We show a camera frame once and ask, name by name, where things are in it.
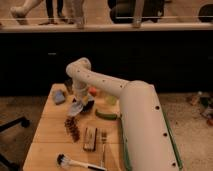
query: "orange object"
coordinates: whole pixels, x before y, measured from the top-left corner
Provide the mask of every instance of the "orange object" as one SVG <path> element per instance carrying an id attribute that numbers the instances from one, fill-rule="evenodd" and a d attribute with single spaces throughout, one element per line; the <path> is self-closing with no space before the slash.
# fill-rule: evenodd
<path id="1" fill-rule="evenodd" d="M 89 93 L 90 93 L 93 97 L 95 97 L 95 96 L 97 95 L 97 90 L 96 90 L 96 88 L 95 88 L 95 87 L 90 87 L 90 88 L 89 88 Z"/>

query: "chair leg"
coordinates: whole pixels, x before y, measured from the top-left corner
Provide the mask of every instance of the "chair leg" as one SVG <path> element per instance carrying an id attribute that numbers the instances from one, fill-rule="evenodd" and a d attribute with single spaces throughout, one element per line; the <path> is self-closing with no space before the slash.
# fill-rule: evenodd
<path id="1" fill-rule="evenodd" d="M 9 162 L 3 155 L 0 154 L 0 162 L 8 167 L 10 171 L 19 171 L 20 166 L 16 163 Z"/>
<path id="2" fill-rule="evenodd" d="M 14 120 L 14 121 L 11 121 L 9 123 L 6 123 L 5 125 L 0 126 L 0 132 L 6 130 L 6 129 L 18 124 L 18 123 L 21 123 L 21 126 L 23 126 L 25 128 L 30 125 L 29 120 L 27 120 L 25 117 L 20 117 L 20 118 Z"/>

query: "black chair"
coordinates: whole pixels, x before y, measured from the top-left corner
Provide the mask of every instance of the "black chair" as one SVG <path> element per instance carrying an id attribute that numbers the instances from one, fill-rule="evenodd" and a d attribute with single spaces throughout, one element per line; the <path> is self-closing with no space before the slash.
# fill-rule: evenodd
<path id="1" fill-rule="evenodd" d="M 164 0 L 145 0 L 141 21 L 158 22 L 164 16 L 164 3 Z M 108 6 L 113 23 L 132 23 L 135 0 L 108 0 Z"/>
<path id="2" fill-rule="evenodd" d="M 198 13 L 198 19 L 201 22 L 212 22 L 213 21 L 213 4 L 206 4 L 202 6 Z"/>
<path id="3" fill-rule="evenodd" d="M 1 125 L 0 132 L 6 130 L 18 123 L 21 123 L 21 126 L 24 128 L 27 128 L 30 125 L 30 121 L 28 119 L 26 119 L 25 117 L 20 117 L 14 121 Z M 10 171 L 19 171 L 19 169 L 20 169 L 20 165 L 8 161 L 2 154 L 0 154 L 0 162 L 2 162 L 5 166 L 7 166 Z"/>

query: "dark panel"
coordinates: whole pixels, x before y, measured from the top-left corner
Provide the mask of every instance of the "dark panel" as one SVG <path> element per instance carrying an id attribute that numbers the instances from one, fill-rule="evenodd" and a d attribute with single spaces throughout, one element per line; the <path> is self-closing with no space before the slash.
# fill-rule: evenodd
<path id="1" fill-rule="evenodd" d="M 213 31 L 0 34 L 0 95 L 48 94 L 67 64 L 155 84 L 157 91 L 210 91 Z"/>

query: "floor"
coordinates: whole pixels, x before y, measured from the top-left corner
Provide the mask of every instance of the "floor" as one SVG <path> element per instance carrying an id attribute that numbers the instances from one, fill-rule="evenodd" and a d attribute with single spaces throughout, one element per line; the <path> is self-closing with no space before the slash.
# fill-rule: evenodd
<path id="1" fill-rule="evenodd" d="M 182 162 L 183 171 L 213 170 L 213 127 L 200 115 L 203 107 L 191 106 L 187 98 L 194 93 L 160 93 Z M 27 129 L 17 125 L 0 134 L 0 152 L 11 161 L 24 164 L 47 97 L 0 97 L 0 124 L 26 116 Z M 0 164 L 1 171 L 7 169 Z"/>
<path id="2" fill-rule="evenodd" d="M 0 21 L 3 25 L 17 25 L 18 23 L 10 14 L 10 7 L 20 6 L 24 3 L 23 0 L 7 0 L 0 1 Z M 199 22 L 197 15 L 199 9 L 205 5 L 213 3 L 212 0 L 172 0 L 171 3 L 166 3 L 164 17 L 159 20 L 160 23 L 168 22 Z M 109 7 L 107 0 L 85 0 L 84 13 L 86 24 L 92 25 L 109 25 L 113 24 L 109 17 Z M 39 24 L 47 20 L 45 9 L 45 1 L 41 2 L 36 8 L 31 10 L 27 15 L 30 24 Z"/>

